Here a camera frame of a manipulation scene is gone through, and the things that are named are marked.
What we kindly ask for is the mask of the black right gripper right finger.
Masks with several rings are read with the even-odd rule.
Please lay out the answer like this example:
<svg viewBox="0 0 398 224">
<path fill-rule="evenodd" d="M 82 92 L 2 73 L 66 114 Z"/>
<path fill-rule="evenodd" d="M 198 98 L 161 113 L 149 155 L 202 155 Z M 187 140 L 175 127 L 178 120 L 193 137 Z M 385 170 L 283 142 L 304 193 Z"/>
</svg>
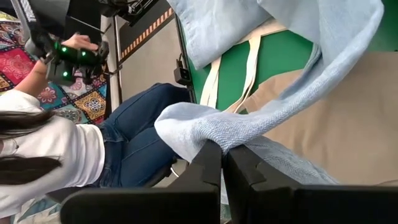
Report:
<svg viewBox="0 0 398 224">
<path fill-rule="evenodd" d="M 292 224 L 296 180 L 246 146 L 227 153 L 223 174 L 233 224 Z"/>
</svg>

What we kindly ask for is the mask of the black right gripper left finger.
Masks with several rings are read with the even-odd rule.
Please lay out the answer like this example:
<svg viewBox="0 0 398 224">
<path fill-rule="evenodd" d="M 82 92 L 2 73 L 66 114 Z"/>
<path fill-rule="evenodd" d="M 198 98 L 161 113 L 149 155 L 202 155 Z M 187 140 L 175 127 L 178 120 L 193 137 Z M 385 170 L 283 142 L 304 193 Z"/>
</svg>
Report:
<svg viewBox="0 0 398 224">
<path fill-rule="evenodd" d="M 220 224 L 222 151 L 208 140 L 174 182 L 171 224 Z"/>
</svg>

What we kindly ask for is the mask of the light blue denim jeans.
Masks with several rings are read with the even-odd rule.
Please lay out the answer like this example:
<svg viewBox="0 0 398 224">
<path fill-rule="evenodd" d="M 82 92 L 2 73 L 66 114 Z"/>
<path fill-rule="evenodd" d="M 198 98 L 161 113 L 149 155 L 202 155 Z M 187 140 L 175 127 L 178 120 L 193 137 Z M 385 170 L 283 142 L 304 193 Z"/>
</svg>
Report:
<svg viewBox="0 0 398 224">
<path fill-rule="evenodd" d="M 381 0 L 257 0 L 292 32 L 313 43 L 301 77 L 275 100 L 249 114 L 221 112 L 192 104 L 166 107 L 155 122 L 160 138 L 192 161 L 206 141 L 224 152 L 244 144 L 277 170 L 301 184 L 334 185 L 322 168 L 302 159 L 265 133 L 332 90 L 353 68 L 381 22 Z"/>
</svg>

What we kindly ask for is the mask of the person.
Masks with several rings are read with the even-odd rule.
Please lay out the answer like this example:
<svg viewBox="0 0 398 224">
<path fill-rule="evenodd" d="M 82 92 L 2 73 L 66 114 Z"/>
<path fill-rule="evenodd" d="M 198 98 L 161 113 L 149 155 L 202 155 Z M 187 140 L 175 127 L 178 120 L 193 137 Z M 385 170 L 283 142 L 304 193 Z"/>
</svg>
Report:
<svg viewBox="0 0 398 224">
<path fill-rule="evenodd" d="M 38 61 L 0 95 L 0 224 L 27 201 L 68 187 L 142 187 L 175 158 L 154 123 L 187 89 L 156 83 L 99 125 L 75 124 L 41 109 L 47 66 Z"/>
</svg>

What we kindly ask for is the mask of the cream printed tote bag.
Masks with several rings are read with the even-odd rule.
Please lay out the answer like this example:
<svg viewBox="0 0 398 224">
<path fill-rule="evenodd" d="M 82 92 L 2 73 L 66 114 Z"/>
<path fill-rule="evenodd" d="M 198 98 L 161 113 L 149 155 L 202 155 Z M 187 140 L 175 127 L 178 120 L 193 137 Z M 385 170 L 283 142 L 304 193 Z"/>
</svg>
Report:
<svg viewBox="0 0 398 224">
<path fill-rule="evenodd" d="M 271 18 L 266 20 L 263 24 L 252 30 L 248 35 L 236 43 L 236 45 L 238 45 L 246 41 L 249 42 L 249 54 L 246 62 L 246 77 L 241 97 L 225 109 L 225 111 L 230 113 L 240 113 L 245 109 L 244 102 L 250 96 L 250 92 L 256 79 L 257 59 L 261 37 L 285 30 L 287 30 L 285 26 L 277 22 L 274 18 Z M 206 78 L 200 98 L 201 105 L 216 108 L 220 65 L 221 57 L 211 63 L 211 69 Z"/>
</svg>

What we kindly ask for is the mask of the colourful patterned rug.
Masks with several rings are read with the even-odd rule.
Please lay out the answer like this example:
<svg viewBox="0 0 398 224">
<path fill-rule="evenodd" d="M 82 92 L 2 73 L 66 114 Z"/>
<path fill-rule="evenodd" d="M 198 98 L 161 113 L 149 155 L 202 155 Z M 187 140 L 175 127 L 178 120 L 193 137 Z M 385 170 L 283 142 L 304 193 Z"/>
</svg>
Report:
<svg viewBox="0 0 398 224">
<path fill-rule="evenodd" d="M 34 66 L 37 58 L 24 49 L 22 26 L 15 18 L 0 11 L 0 95 L 13 89 Z M 101 75 L 91 85 L 77 78 L 74 85 L 50 83 L 39 95 L 43 109 L 55 110 L 74 123 L 98 124 L 105 119 L 108 81 Z M 48 197 L 30 200 L 12 224 L 60 224 L 60 205 Z"/>
</svg>

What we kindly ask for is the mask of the black hazard stripe panel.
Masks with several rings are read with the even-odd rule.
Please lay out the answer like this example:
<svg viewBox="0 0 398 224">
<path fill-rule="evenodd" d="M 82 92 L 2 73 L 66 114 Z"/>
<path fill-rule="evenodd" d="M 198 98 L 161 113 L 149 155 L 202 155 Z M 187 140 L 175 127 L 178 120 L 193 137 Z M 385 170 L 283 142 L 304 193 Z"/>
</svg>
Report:
<svg viewBox="0 0 398 224">
<path fill-rule="evenodd" d="M 124 62 L 174 18 L 166 0 L 152 0 L 131 23 L 119 30 L 120 58 Z"/>
</svg>

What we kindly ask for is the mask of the person's hand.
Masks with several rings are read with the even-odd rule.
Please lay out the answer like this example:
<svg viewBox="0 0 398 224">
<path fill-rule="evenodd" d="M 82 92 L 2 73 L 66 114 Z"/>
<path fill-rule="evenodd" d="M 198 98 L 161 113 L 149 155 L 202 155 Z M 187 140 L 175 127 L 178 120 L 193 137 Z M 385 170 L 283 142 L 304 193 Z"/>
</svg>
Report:
<svg viewBox="0 0 398 224">
<path fill-rule="evenodd" d="M 68 40 L 62 42 L 63 45 L 74 49 L 87 49 L 96 51 L 98 45 L 91 42 L 87 35 L 73 34 Z"/>
</svg>

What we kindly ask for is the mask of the white metal post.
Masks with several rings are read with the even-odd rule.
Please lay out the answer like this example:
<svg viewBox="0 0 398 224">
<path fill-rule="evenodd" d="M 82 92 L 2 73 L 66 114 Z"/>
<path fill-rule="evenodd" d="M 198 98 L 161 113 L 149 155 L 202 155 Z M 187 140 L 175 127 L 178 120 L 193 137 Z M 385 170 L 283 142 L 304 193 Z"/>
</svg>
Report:
<svg viewBox="0 0 398 224">
<path fill-rule="evenodd" d="M 119 30 L 116 17 L 101 16 L 102 39 L 109 43 L 108 69 L 114 75 L 109 77 L 108 88 L 110 97 L 108 105 L 114 111 L 122 102 L 119 68 Z"/>
</svg>

